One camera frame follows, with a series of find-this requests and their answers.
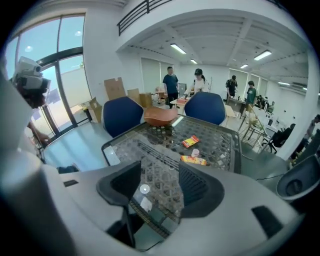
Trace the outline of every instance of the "glass table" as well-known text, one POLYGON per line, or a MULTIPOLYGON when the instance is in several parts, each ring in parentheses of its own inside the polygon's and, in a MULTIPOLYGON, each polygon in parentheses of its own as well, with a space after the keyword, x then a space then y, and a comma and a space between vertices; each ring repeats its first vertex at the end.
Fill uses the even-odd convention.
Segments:
POLYGON ((141 207, 141 202, 146 197, 153 208, 179 223, 184 207, 179 162, 181 156, 191 156, 193 149, 199 150, 199 157, 205 159, 208 166, 241 172, 241 144, 236 131, 183 115, 162 127, 142 123, 102 146, 110 166, 128 160, 141 161, 141 182, 130 205, 164 238, 170 232, 141 207), (184 147, 182 141, 192 135, 198 137, 199 142, 190 148, 184 147))

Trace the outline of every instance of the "balcony railing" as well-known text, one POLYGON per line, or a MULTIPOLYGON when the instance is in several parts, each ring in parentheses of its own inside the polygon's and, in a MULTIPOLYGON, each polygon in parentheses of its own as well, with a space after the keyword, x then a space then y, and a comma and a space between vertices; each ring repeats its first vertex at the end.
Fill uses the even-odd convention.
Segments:
POLYGON ((117 24, 119 29, 119 36, 125 31, 132 23, 141 18, 143 15, 150 13, 153 9, 162 6, 172 0, 144 0, 133 8, 122 20, 117 24))

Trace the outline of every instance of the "woman in white shirt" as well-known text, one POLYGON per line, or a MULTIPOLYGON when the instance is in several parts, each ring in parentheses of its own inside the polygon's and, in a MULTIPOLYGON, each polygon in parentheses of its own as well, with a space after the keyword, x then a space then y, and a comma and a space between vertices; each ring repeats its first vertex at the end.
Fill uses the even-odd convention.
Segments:
POLYGON ((195 80, 192 85, 186 89, 184 94, 193 93, 196 94, 198 92, 208 92, 209 91, 209 83, 203 75, 203 71, 200 68, 197 68, 194 72, 195 80))

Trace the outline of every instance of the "cardboard box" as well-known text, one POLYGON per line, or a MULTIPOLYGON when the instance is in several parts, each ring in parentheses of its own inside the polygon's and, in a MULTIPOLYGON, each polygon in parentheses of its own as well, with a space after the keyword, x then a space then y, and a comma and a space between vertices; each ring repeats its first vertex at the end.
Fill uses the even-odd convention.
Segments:
POLYGON ((93 123, 101 123, 102 106, 97 102, 96 97, 88 102, 88 110, 93 123))
POLYGON ((126 96, 121 77, 104 80, 104 87, 109 101, 126 96))
POLYGON ((144 108, 150 108, 152 107, 152 97, 151 93, 140 93, 140 101, 141 101, 141 106, 144 108))
POLYGON ((131 89, 131 90, 128 90, 127 92, 128 92, 128 97, 141 106, 139 89, 138 88, 131 89))

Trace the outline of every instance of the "sky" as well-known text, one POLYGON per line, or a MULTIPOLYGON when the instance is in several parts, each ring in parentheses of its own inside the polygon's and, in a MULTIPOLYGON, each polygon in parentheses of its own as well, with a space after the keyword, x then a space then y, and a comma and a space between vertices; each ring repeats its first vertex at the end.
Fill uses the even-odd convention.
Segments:
MULTIPOLYGON (((58 51, 83 46, 84 16, 65 17, 61 20, 58 51)), ((38 61, 57 52, 58 30, 60 19, 35 26, 21 34, 18 48, 18 60, 21 56, 38 61)), ((15 71, 15 56, 18 38, 14 38, 5 51, 6 70, 10 79, 15 71)), ((79 68, 83 56, 75 56, 59 62, 63 74, 79 68)), ((42 72, 43 77, 51 79, 50 89, 57 87, 56 69, 50 67, 42 72)))

